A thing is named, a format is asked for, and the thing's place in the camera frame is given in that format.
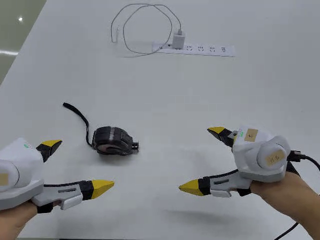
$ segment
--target black wrist strap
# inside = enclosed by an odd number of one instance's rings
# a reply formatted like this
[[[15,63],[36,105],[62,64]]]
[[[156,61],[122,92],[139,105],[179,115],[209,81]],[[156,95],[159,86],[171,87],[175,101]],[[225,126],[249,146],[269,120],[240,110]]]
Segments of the black wrist strap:
[[[289,172],[289,173],[293,173],[293,174],[297,174],[298,176],[300,176],[300,174],[298,173],[298,171],[295,169],[295,167],[292,165],[291,162],[288,161],[287,165],[286,165],[286,172]],[[243,196],[246,196],[246,195],[249,195],[251,194],[251,190],[250,188],[249,189],[240,189],[238,188],[237,189],[237,192],[239,193],[239,195],[241,197]]]
[[[47,213],[51,213],[51,211],[54,209],[54,203],[48,203],[46,205],[43,206],[37,206],[37,211],[38,214],[47,214]]]

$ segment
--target white power strip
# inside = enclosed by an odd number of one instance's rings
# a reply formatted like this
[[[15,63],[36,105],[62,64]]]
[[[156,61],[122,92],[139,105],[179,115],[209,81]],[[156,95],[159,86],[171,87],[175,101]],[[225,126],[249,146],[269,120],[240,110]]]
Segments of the white power strip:
[[[156,51],[163,44],[153,43],[152,51]],[[189,44],[185,43],[183,49],[173,49],[170,44],[163,46],[157,53],[163,54],[191,54],[191,55],[207,55],[235,57],[236,51],[234,46],[217,46],[212,44]]]

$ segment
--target black strap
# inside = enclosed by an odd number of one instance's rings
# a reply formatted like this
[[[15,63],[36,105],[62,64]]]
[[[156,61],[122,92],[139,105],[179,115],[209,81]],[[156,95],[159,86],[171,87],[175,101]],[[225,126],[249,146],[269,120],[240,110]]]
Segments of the black strap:
[[[54,203],[48,203],[46,205],[43,206],[37,206],[37,211],[38,214],[47,214],[47,213],[51,213],[51,211],[54,209]]]
[[[86,125],[86,135],[85,135],[85,140],[86,143],[91,147],[92,144],[89,142],[89,122],[86,119],[86,117],[75,107],[72,106],[71,104],[64,102],[63,106],[69,110],[71,110],[72,112],[74,112],[75,114],[77,114],[80,118],[82,118],[82,120],[84,121],[85,125]]]
[[[300,176],[298,171],[295,169],[295,167],[289,161],[288,161],[288,163],[286,165],[286,170],[285,171],[289,172],[289,173],[297,174],[298,176]],[[237,192],[239,193],[239,195],[241,197],[251,194],[250,188],[249,189],[240,189],[240,188],[238,188]]]

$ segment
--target hand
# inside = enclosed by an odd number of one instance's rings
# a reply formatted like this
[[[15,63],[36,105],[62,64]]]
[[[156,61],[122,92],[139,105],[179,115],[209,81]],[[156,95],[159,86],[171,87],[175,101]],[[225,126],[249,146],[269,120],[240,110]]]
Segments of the hand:
[[[320,196],[300,176],[287,172],[282,181],[254,181],[250,189],[273,208],[300,223],[313,239],[320,240]]]
[[[37,207],[31,202],[0,211],[0,239],[15,240],[37,212]]]

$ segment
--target black tape measure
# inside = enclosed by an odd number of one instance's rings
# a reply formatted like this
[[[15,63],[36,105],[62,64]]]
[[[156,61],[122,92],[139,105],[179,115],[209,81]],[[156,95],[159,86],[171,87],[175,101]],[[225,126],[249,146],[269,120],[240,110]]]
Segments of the black tape measure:
[[[64,102],[63,106],[80,116],[86,125],[86,143],[99,154],[126,156],[139,151],[139,143],[123,129],[113,126],[102,126],[94,131],[92,143],[89,142],[89,122],[74,106]]]

